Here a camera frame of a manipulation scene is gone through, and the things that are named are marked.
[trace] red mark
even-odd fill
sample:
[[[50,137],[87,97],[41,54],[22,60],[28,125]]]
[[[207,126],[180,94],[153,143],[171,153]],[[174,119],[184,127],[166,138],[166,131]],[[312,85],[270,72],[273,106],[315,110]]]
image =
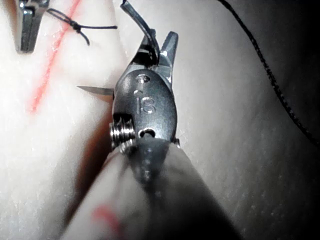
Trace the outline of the red mark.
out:
[[[106,221],[111,229],[118,235],[121,235],[120,224],[118,222],[117,216],[108,207],[101,205],[98,206],[92,213],[92,218],[94,220],[104,220]]]
[[[73,0],[70,11],[66,15],[68,15],[70,18],[72,18],[79,3],[80,3],[80,0]],[[56,55],[58,53],[61,41],[62,41],[66,31],[68,30],[68,28],[69,28],[69,25],[64,23],[62,30],[58,32],[58,36],[57,36],[56,40],[50,46],[49,61],[46,66],[46,71],[44,72],[44,74],[42,76],[42,79],[40,81],[40,85],[35,89],[34,94],[33,94],[33,98],[31,100],[31,108],[30,108],[31,113],[35,113],[37,111],[40,100],[42,99],[42,97],[47,89],[48,82],[50,79],[51,67],[53,66],[53,64],[55,62]]]

